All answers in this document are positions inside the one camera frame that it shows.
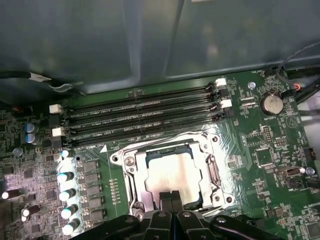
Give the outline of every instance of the black cable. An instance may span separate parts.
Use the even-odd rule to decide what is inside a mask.
[[[29,79],[31,73],[26,71],[4,71],[0,72],[0,79]]]
[[[284,83],[288,84],[289,86],[292,86],[293,87],[293,84],[292,82],[290,82],[288,79],[286,79],[285,77],[281,76],[280,75],[280,71],[281,69],[287,64],[287,62],[289,62],[291,59],[293,59],[295,56],[299,55],[300,53],[308,50],[308,49],[311,49],[317,45],[320,44],[320,41],[317,41],[317,42],[314,42],[310,45],[307,45],[301,49],[299,49],[298,51],[294,52],[292,55],[290,55],[289,57],[287,57],[285,60],[283,60],[282,63],[280,63],[280,65],[278,66],[278,68],[276,69],[275,71],[275,75],[281,80],[283,81]]]
[[[305,100],[311,98],[320,90],[320,77],[310,83],[308,86],[304,87],[302,91],[298,93],[295,97],[297,104],[304,102]]]

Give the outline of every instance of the integrated circuit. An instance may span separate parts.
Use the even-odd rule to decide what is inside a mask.
[[[255,150],[256,160],[260,168],[271,165],[274,163],[270,149],[260,148]]]
[[[45,193],[45,198],[47,200],[53,200],[53,199],[56,199],[57,195],[56,195],[56,192],[54,190],[51,190],[51,191],[47,191]]]
[[[102,209],[91,212],[91,220],[98,222],[104,219],[104,211]]]
[[[34,233],[39,233],[40,232],[40,225],[36,224],[36,225],[32,225],[31,226],[31,232]]]
[[[85,182],[86,183],[93,183],[93,182],[97,182],[99,179],[99,174],[95,173],[95,174],[89,174],[84,176]]]
[[[98,168],[96,161],[89,161],[83,164],[84,171],[89,172]]]
[[[51,162],[51,161],[53,161],[53,160],[55,160],[55,157],[54,157],[53,155],[50,155],[50,156],[46,156],[46,157],[45,157],[45,161],[46,161],[46,162]]]
[[[23,175],[24,175],[25,179],[32,178],[33,177],[33,170],[32,169],[25,170]]]
[[[89,207],[90,208],[97,208],[102,206],[102,198],[95,197],[89,200]]]
[[[246,143],[250,147],[254,145],[264,144],[265,139],[261,133],[251,134],[246,136]]]
[[[310,238],[317,238],[320,236],[319,223],[315,222],[315,223],[309,224],[306,226],[306,228],[308,229]]]
[[[95,197],[90,199],[88,202],[83,202],[81,204],[82,208],[97,208],[102,206],[102,198],[101,197]]]
[[[14,174],[14,168],[12,166],[4,166],[2,168],[3,175],[11,175]]]

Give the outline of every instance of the screw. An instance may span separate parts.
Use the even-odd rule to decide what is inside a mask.
[[[124,164],[128,167],[132,167],[135,165],[135,159],[132,156],[128,156],[126,159],[124,159]]]
[[[159,217],[165,217],[165,216],[166,216],[166,213],[163,212],[163,211],[161,211],[161,212],[159,212],[158,216],[159,216]]]
[[[248,88],[251,89],[251,90],[255,89],[256,86],[257,86],[257,85],[256,85],[256,83],[255,83],[254,81],[250,81],[250,82],[248,83]]]
[[[216,220],[221,224],[224,224],[226,222],[226,220],[223,217],[217,217]]]
[[[191,213],[190,213],[190,212],[187,212],[187,211],[185,211],[184,213],[182,213],[182,215],[183,215],[185,218],[191,217]]]

